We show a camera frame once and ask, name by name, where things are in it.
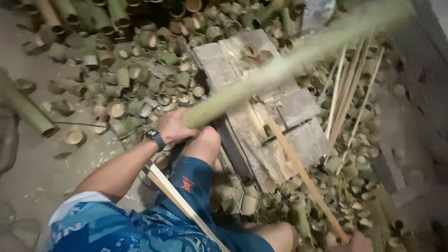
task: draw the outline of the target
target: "floor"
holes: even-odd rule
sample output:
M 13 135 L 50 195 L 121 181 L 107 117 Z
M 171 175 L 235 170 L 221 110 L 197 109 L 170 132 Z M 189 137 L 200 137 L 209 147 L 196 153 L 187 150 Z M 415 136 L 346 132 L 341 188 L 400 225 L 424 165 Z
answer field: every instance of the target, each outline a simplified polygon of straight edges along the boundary
M 38 105 L 61 99 L 50 94 L 46 86 L 50 79 L 64 76 L 73 69 L 69 64 L 54 64 L 45 54 L 26 56 L 20 44 L 27 41 L 31 33 L 15 27 L 17 17 L 0 9 L 0 67 L 9 71 L 12 79 L 26 78 L 37 83 L 38 89 L 30 98 Z M 77 98 L 61 95 L 75 105 L 75 113 L 70 117 L 50 114 L 56 122 L 92 123 L 91 111 L 83 104 L 77 104 Z M 16 211 L 16 219 L 37 219 L 42 227 L 57 207 L 89 173 L 100 164 L 123 151 L 112 132 L 96 135 L 87 126 L 59 125 L 60 131 L 54 136 L 41 138 L 27 122 L 19 122 L 19 144 L 14 167 L 0 178 L 0 200 L 8 201 Z M 63 142 L 63 135 L 70 129 L 79 128 L 87 134 L 87 141 L 74 148 Z M 65 159 L 56 160 L 55 155 L 72 152 Z M 138 196 L 141 181 L 137 179 L 131 190 L 118 205 L 125 209 L 142 210 L 143 204 Z M 41 237 L 48 230 L 44 229 Z M 39 241 L 40 251 L 43 241 Z

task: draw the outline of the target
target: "wooden board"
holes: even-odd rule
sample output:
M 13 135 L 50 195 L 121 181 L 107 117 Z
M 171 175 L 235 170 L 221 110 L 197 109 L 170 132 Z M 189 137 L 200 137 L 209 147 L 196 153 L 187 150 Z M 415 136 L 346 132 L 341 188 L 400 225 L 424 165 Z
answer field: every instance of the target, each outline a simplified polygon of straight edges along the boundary
M 280 57 L 263 30 L 245 31 L 230 39 L 221 40 L 219 43 L 209 43 L 194 48 L 196 58 L 205 70 L 210 88 L 214 93 L 220 92 L 227 86 L 233 85 L 246 77 L 247 73 L 239 65 L 241 51 L 246 42 L 256 45 L 258 50 L 269 50 L 274 57 Z M 275 188 L 297 174 L 292 169 L 280 145 L 271 143 L 264 147 L 261 146 L 268 138 L 265 126 L 269 116 L 273 116 L 280 124 L 284 125 L 277 112 L 278 102 L 289 94 L 294 94 L 293 96 L 299 94 L 297 92 L 299 88 L 291 75 L 285 79 L 285 82 L 284 85 L 272 90 L 263 90 L 259 94 L 259 99 L 262 102 L 246 102 L 244 105 L 228 111 L 226 118 L 219 120 L 220 123 L 217 127 L 225 151 L 232 161 L 236 173 L 240 176 L 253 177 L 263 192 L 273 193 Z M 293 100 L 291 98 L 285 103 L 288 106 L 295 106 Z M 314 110 L 311 109 L 312 112 L 305 116 L 300 113 L 295 113 L 295 116 L 304 118 L 304 120 L 310 119 L 317 111 L 312 104 L 314 104 L 312 96 L 308 97 L 303 103 L 299 102 L 297 106 L 309 106 Z M 298 112 L 301 111 L 300 107 L 295 109 Z M 290 124 L 301 120 L 296 118 L 291 120 Z M 316 145 L 321 144 L 321 136 L 325 138 L 317 121 L 313 120 L 310 125 L 304 125 L 303 129 L 299 127 L 289 133 L 289 137 L 293 138 L 292 142 L 296 142 L 297 146 L 301 147 L 298 151 L 299 156 L 307 160 L 307 164 L 317 161 L 319 157 L 329 151 L 327 148 L 329 143 L 319 150 L 315 148 Z

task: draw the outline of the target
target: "person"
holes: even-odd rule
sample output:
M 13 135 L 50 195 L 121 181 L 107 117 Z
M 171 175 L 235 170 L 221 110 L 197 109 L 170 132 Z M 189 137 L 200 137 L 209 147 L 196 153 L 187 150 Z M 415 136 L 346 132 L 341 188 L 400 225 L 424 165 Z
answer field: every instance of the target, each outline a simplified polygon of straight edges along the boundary
M 296 249 L 297 232 L 286 222 L 247 223 L 245 232 L 221 228 L 213 222 L 209 206 L 211 166 L 220 148 L 220 136 L 210 126 L 201 130 L 184 127 L 181 120 L 184 110 L 178 109 L 160 117 L 154 138 L 109 160 L 78 185 L 73 196 L 54 212 L 49 221 L 51 233 L 46 251 L 220 251 L 218 245 L 162 192 L 155 205 L 141 213 L 125 211 L 115 205 L 151 157 L 165 144 L 188 137 L 192 139 L 174 163 L 170 181 L 216 237 L 232 252 L 290 252 Z M 340 251 L 336 248 L 346 249 L 337 246 L 336 239 L 330 242 L 333 252 Z

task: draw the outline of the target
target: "bamboo pole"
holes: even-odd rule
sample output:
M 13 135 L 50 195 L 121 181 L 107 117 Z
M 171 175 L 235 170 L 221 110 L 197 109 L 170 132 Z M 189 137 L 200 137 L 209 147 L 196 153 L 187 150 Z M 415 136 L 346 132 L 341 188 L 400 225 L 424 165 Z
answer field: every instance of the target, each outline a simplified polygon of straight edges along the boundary
M 327 128 L 325 129 L 325 136 L 327 137 L 327 139 L 330 139 L 330 132 L 332 130 L 333 116 L 334 116 L 334 112 L 336 109 L 336 101 L 338 99 L 339 82 L 340 82 L 340 77 L 342 75 L 342 68 L 344 66 L 346 51 L 347 51 L 347 44 L 345 44 L 344 49 L 342 49 L 342 54 L 339 59 L 339 66 L 338 66 L 337 74 L 336 74 L 336 82 L 335 82 L 335 86 L 333 88 L 333 97 L 332 97 L 332 105 L 330 107 L 330 115 L 328 116 L 328 124 L 327 124 Z
M 0 87 L 8 104 L 32 124 L 41 136 L 50 137 L 59 130 L 27 96 L 15 88 L 5 69 L 0 69 Z
M 147 165 L 145 167 L 148 169 L 148 177 L 152 180 L 152 182 L 154 182 L 154 184 L 156 184 L 190 220 L 196 222 L 199 228 L 208 236 L 208 238 L 216 242 L 223 252 L 230 252 L 230 250 L 227 249 L 221 241 L 219 241 L 219 239 L 215 236 L 215 234 L 213 234 L 199 215 L 193 210 L 193 208 L 191 208 L 188 202 L 174 188 L 159 168 L 157 168 L 154 164 L 150 167 Z
M 282 83 L 282 80 L 289 74 L 300 74 L 297 65 L 311 65 L 321 56 L 335 53 L 346 42 L 357 40 L 376 26 L 404 21 L 413 13 L 406 6 L 412 8 L 404 0 L 369 4 L 363 13 L 354 12 L 350 16 L 334 21 L 327 32 L 316 34 L 317 39 L 314 39 L 313 43 L 300 49 L 294 49 L 288 57 L 275 58 L 269 65 L 261 69 L 252 70 L 250 78 L 225 88 L 211 99 L 187 110 L 182 117 L 185 125 L 190 128 L 202 127 L 222 115 L 226 110 L 240 105 L 253 94 L 262 90 L 264 86 L 270 85 L 274 88 L 276 83 Z
M 51 30 L 55 34 L 63 34 L 64 28 L 57 17 L 57 14 L 48 0 L 36 0 L 37 6 L 40 9 L 45 22 L 51 27 Z
M 76 26 L 79 24 L 79 16 L 70 0 L 53 0 L 53 3 L 57 7 L 59 14 L 67 20 L 69 25 Z
M 90 8 L 95 19 L 96 27 L 100 29 L 105 35 L 111 35 L 115 29 L 106 10 L 96 6 L 92 0 L 89 0 Z
M 119 28 L 126 28 L 131 25 L 131 20 L 125 12 L 125 4 L 121 0 L 108 0 L 108 10 L 112 20 Z
M 305 183 L 306 187 L 310 191 L 312 200 L 319 205 L 319 207 L 323 210 L 325 215 L 327 216 L 328 220 L 330 221 L 332 225 L 332 229 L 335 231 L 335 233 L 340 237 L 342 242 L 344 244 L 349 243 L 349 237 L 347 234 L 344 233 L 342 230 L 342 227 L 339 225 L 339 222 L 334 217 L 331 210 L 328 208 L 328 206 L 325 204 L 325 201 L 323 200 L 322 196 L 320 195 L 319 191 L 317 190 L 316 186 L 314 185 L 313 181 L 308 176 L 308 173 L 306 173 L 305 169 L 303 168 L 303 164 L 300 161 L 297 154 L 294 152 L 294 148 L 291 146 L 291 144 L 288 143 L 286 138 L 281 133 L 280 128 L 277 126 L 277 124 L 274 122 L 274 119 L 272 117 L 269 117 L 268 119 L 268 125 L 274 135 L 277 137 L 277 140 L 279 141 L 280 145 L 282 146 L 283 150 L 286 152 L 286 155 L 293 163 L 295 171 L 297 171 L 302 178 L 303 182 Z
M 345 120 L 345 115 L 347 114 L 349 108 L 350 108 L 350 104 L 352 103 L 352 98 L 355 94 L 356 88 L 358 86 L 358 82 L 359 79 L 361 77 L 361 72 L 362 69 L 364 67 L 364 64 L 366 62 L 366 57 L 367 57 L 367 52 L 368 52 L 368 47 L 370 45 L 370 43 L 372 42 L 373 39 L 373 32 L 370 33 L 369 36 L 369 41 L 366 44 L 366 50 L 363 53 L 362 56 L 362 60 L 361 63 L 359 64 L 357 70 L 356 70 L 356 74 L 355 77 L 353 79 L 353 83 L 350 86 L 350 90 L 349 90 L 349 95 L 346 97 L 345 100 L 342 101 L 342 104 L 340 106 L 340 113 L 338 113 L 338 115 L 336 115 L 336 121 L 335 121 L 335 125 L 334 125 L 334 132 L 332 132 L 331 136 L 330 136 L 330 143 L 332 145 L 334 145 L 334 143 L 336 142 L 337 137 L 339 136 L 339 133 L 342 129 L 342 125 L 344 124 L 344 120 Z

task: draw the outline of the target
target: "blue shorts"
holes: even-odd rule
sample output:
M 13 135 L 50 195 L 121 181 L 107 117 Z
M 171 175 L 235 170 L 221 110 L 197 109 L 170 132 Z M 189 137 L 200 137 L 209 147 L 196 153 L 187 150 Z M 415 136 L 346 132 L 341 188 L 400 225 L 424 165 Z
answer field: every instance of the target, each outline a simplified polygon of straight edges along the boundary
M 181 157 L 171 183 L 232 252 L 274 252 L 253 233 L 216 226 L 210 213 L 210 166 L 197 158 Z M 153 208 L 137 213 L 117 207 L 99 192 L 72 196 L 53 214 L 45 251 L 63 252 L 213 252 L 220 251 L 198 226 L 162 192 Z

